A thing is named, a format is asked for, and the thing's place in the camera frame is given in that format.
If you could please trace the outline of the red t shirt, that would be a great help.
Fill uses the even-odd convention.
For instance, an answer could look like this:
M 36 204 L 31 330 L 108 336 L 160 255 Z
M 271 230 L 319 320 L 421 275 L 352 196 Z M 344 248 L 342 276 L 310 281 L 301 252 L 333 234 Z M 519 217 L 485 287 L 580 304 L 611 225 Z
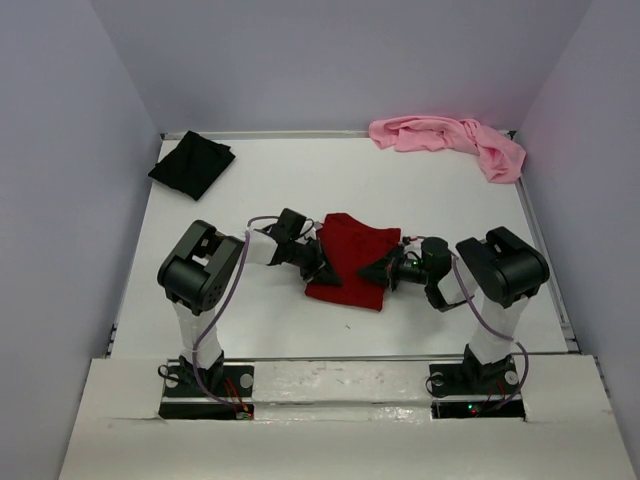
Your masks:
M 308 284 L 305 295 L 332 304 L 381 311 L 385 288 L 361 278 L 357 271 L 396 247 L 401 229 L 373 228 L 347 213 L 330 213 L 325 216 L 318 238 L 342 285 Z

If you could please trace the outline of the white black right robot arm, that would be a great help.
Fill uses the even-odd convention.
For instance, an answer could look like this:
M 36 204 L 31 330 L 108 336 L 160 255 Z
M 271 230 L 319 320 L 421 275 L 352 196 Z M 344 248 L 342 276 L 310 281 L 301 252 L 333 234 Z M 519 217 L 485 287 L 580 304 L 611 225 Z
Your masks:
M 515 330 L 530 299 L 550 278 L 544 256 L 505 227 L 484 238 L 449 246 L 440 237 L 420 237 L 419 251 L 405 237 L 358 276 L 394 291 L 402 282 L 421 285 L 435 310 L 466 305 L 478 322 L 459 363 L 431 366 L 425 382 L 435 398 L 493 395 L 508 402 L 521 393 L 530 366 L 516 370 L 511 350 L 524 346 Z

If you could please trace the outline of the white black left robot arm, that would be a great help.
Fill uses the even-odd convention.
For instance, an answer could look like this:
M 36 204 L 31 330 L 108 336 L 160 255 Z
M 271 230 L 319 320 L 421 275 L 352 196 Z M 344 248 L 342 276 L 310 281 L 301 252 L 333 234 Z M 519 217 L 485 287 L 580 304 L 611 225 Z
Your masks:
M 224 374 L 217 323 L 245 266 L 287 264 L 296 267 L 308 285 L 340 286 L 319 230 L 319 223 L 288 208 L 279 216 L 250 219 L 241 237 L 224 234 L 204 220 L 194 221 L 157 273 L 157 283 L 179 321 L 183 347 L 178 364 L 160 366 L 159 376 L 224 404 L 226 400 L 214 393 Z

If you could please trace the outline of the black t shirt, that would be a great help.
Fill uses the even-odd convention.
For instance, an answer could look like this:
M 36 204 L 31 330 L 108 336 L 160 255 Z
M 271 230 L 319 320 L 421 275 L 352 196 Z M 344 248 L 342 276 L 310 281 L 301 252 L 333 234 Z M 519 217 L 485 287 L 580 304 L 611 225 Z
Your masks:
M 152 168 L 148 176 L 198 201 L 235 158 L 228 145 L 188 131 L 178 145 Z

